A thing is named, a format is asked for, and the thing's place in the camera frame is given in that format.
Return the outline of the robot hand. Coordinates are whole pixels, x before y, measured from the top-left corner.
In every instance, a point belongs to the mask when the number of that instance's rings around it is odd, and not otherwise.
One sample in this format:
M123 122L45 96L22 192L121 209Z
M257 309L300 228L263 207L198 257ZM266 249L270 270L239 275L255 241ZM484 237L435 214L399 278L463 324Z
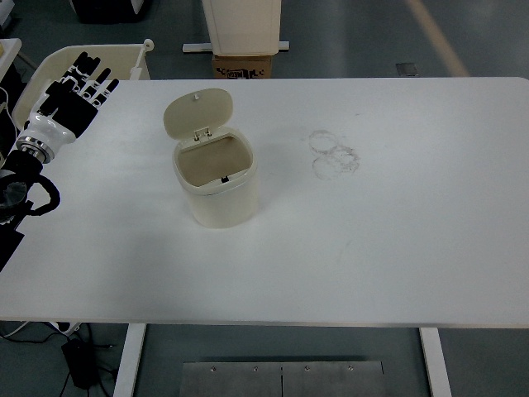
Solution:
M93 77L100 62L83 51L60 78L50 83L30 112L19 136L21 146L35 144L53 156L88 129L119 84L118 79L107 79L109 68Z

